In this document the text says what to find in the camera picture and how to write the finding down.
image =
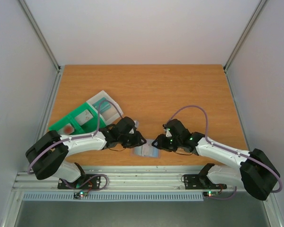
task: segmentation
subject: wooden table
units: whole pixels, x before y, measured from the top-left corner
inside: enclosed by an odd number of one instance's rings
[[[146,139],[155,139],[163,133],[162,124],[179,108],[199,105],[208,113],[212,139],[246,149],[221,65],[67,65],[49,125],[101,90],[120,105],[125,116],[140,122],[138,130]],[[204,133],[205,119],[200,110],[183,110],[177,118],[190,132]],[[161,151],[160,158],[137,157],[129,149],[87,151],[70,156],[67,161],[83,166],[218,164],[210,158],[166,151]]]

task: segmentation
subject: brown wooden surface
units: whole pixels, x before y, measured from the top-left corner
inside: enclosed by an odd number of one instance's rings
[[[67,65],[65,66],[50,124],[105,90],[124,115],[140,122],[146,139],[163,133],[171,115],[185,105],[203,107],[209,117],[209,136],[232,147],[246,149],[240,123],[221,65]],[[204,133],[205,119],[198,109],[177,117],[191,132]],[[80,165],[205,165],[212,159],[161,151],[160,158],[137,157],[122,152],[87,151],[67,158]]]

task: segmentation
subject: ventilation grille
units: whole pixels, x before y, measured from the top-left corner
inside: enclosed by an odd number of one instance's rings
[[[91,192],[76,198],[73,192],[26,192],[25,201],[203,201],[201,192]]]

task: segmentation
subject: white panel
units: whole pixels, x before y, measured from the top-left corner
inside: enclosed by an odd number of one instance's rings
[[[284,1],[268,2],[229,78],[250,147],[267,154],[284,183]],[[276,198],[284,217],[284,189]]]
[[[28,164],[55,69],[16,0],[0,1],[0,218]]]
[[[61,64],[225,64],[259,0],[27,0]]]

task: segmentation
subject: gray wall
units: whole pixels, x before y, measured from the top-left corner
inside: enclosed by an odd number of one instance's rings
[[[18,2],[0,1],[0,222],[55,74]]]
[[[251,148],[259,148],[284,183],[284,0],[270,0],[229,69]],[[275,195],[284,217],[284,189]]]
[[[27,0],[65,64],[225,64],[259,0]]]

